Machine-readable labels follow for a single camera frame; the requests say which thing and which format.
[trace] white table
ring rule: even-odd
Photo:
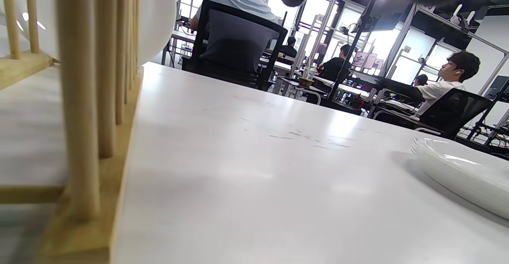
[[[321,78],[321,77],[318,77],[318,76],[314,76],[313,78],[318,80],[318,81],[322,81],[325,85],[327,85],[327,86],[329,86],[331,88],[334,86],[334,82],[333,81],[330,81],[330,80],[327,80],[327,79],[324,79],[324,78]],[[353,87],[350,87],[350,86],[346,86],[344,84],[339,84],[338,85],[338,90],[341,91],[341,92],[346,92],[346,93],[351,93],[351,94],[359,95],[359,96],[364,97],[364,98],[368,98],[369,97],[369,93],[368,92],[360,90],[360,89],[357,89],[357,88],[353,88]]]
[[[424,133],[152,63],[136,114],[118,264],[509,259],[509,222],[416,166]]]
[[[175,39],[180,39],[181,41],[186,41],[187,43],[194,43],[194,40],[196,39],[196,34],[195,35],[185,34],[184,32],[173,30],[171,37]]]
[[[269,63],[269,60],[267,58],[261,57],[260,58],[260,62],[262,62],[264,64],[267,64],[267,63]],[[280,61],[276,61],[274,63],[274,69],[281,70],[283,72],[290,72],[291,71],[291,65],[288,65],[286,63],[282,63]]]

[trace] white wall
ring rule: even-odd
[[[509,50],[509,34],[507,34],[508,25],[509,16],[486,16],[476,31],[476,35],[505,50]],[[476,76],[465,81],[464,84],[470,92],[479,93],[479,90],[486,83],[489,76],[494,72],[495,67],[497,67],[498,63],[502,60],[503,54],[475,39],[472,39],[467,47],[467,51],[472,52],[479,57],[480,69]],[[502,67],[499,75],[509,76],[509,62]],[[486,124],[492,126],[498,123],[508,109],[509,104],[497,102],[493,110],[488,115]]]

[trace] table leg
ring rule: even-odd
[[[285,87],[283,88],[283,92],[282,92],[281,96],[286,96],[286,93],[288,91],[288,85],[289,85],[289,83],[285,82],[285,85],[284,85]]]
[[[168,52],[168,45],[169,41],[166,45],[164,45],[164,48],[162,50],[162,58],[161,58],[161,65],[166,65],[166,52]]]
[[[274,89],[272,90],[272,93],[279,95],[281,91],[281,85],[283,84],[283,81],[281,78],[276,78],[276,84],[274,84]]]

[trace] computer monitor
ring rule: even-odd
[[[491,83],[490,88],[486,91],[485,98],[493,100],[495,99],[497,93],[502,89],[504,84],[509,79],[508,76],[497,76],[493,83]],[[505,89],[505,94],[509,95],[509,86]]]
[[[375,61],[377,59],[377,54],[374,53],[367,53],[367,52],[357,52],[355,54],[355,58],[353,60],[352,65],[354,67],[362,67],[366,69],[373,68],[373,65],[375,64]]]
[[[393,30],[402,16],[408,16],[412,3],[410,0],[378,0],[369,14],[371,20],[363,32]]]

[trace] young man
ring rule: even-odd
[[[479,58],[469,52],[461,51],[451,55],[451,57],[447,59],[447,63],[442,65],[442,68],[438,72],[438,76],[442,77],[443,81],[416,87],[426,101],[422,104],[418,112],[415,113],[415,116],[422,115],[431,105],[452,88],[465,90],[463,81],[476,75],[479,71],[479,66]]]
[[[234,7],[237,9],[241,9],[250,14],[254,14],[259,17],[263,17],[277,23],[279,18],[275,16],[270,8],[265,4],[264,0],[209,0],[216,3],[221,3],[223,5],[227,5],[230,7]],[[198,9],[196,12],[196,16],[191,20],[190,28],[193,30],[198,30],[198,21],[200,20],[200,12],[202,11],[202,7]]]
[[[421,75],[417,76],[417,78],[414,81],[414,85],[415,86],[424,86],[424,85],[427,85],[427,75],[426,74],[421,74]]]
[[[338,72],[340,72],[343,63],[347,58],[349,50],[350,50],[349,45],[343,45],[340,48],[340,57],[334,57],[331,60],[327,61],[326,63],[323,63],[322,65],[318,66],[318,69],[322,70],[322,74],[320,74],[320,77],[330,81],[336,81],[336,79],[338,79],[339,82],[342,82],[343,79],[345,79],[345,77],[348,76],[349,74],[348,70],[352,66],[348,61],[346,61],[347,64],[345,65],[343,71],[338,77]]]
[[[295,38],[290,36],[287,40],[287,45],[283,45],[281,47],[281,52],[290,57],[295,57],[297,55],[297,51],[295,50]]]

